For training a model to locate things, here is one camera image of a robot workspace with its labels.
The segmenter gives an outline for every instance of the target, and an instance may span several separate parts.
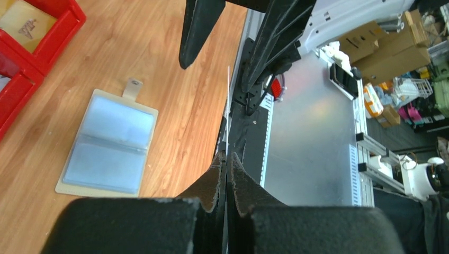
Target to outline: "wood grain surface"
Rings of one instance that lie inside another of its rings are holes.
[[[0,253],[37,253],[76,196],[55,193],[95,88],[159,110],[140,196],[171,197],[208,168],[246,9],[227,4],[195,63],[178,63],[185,1],[79,0],[87,22],[0,142]]]

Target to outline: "red plastic crate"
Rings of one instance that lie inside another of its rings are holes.
[[[0,75],[12,78],[0,92],[0,139],[86,21],[75,0],[26,1],[57,21],[33,53],[0,29]]]

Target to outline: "yellow package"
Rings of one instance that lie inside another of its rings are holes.
[[[13,5],[15,0],[0,0],[0,17]]]
[[[0,18],[0,28],[33,52],[55,22],[56,18],[23,0],[16,0]]]

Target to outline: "white plastic part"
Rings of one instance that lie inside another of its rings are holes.
[[[416,164],[410,157],[401,156],[401,172],[405,194],[426,201],[429,195],[437,192],[430,185],[426,168],[429,164]]]
[[[396,13],[396,14],[391,14],[388,17],[384,17],[382,19],[376,19],[376,22],[380,23],[380,22],[385,22],[385,21],[391,21],[391,20],[400,20],[402,18],[402,13]]]
[[[430,164],[437,164],[437,165],[444,164],[444,160],[440,157],[432,157],[428,159],[427,162]]]
[[[334,60],[334,62],[340,65],[346,72],[351,72],[349,56],[340,51],[339,41],[330,42],[329,45],[325,45],[321,49],[329,58]]]
[[[385,174],[386,176],[393,178],[393,170],[391,169],[391,166],[381,162],[380,159],[382,156],[373,156],[368,161],[368,164],[371,165],[374,168],[377,168],[381,173]]]
[[[376,19],[397,15],[414,0],[317,0],[299,39],[301,55],[320,48],[340,35]]]

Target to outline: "metal panel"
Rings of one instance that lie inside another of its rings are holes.
[[[265,189],[287,205],[352,205],[353,102],[314,53],[294,63],[285,80],[288,90],[273,112]]]
[[[323,60],[327,61],[328,64],[332,64],[333,61],[321,50],[317,50],[317,55]],[[358,90],[363,90],[362,81],[358,82]],[[353,112],[354,112],[354,125],[355,125],[355,133],[368,133],[366,126],[366,110],[365,103],[363,98],[363,93],[358,94],[358,98],[353,100]],[[363,148],[362,146],[357,146],[358,153],[358,162],[359,163],[367,163],[370,158],[370,152]],[[362,206],[373,207],[374,206],[374,194],[373,194],[373,182],[371,178],[365,174],[360,173],[360,187],[361,187],[361,196],[362,196]]]

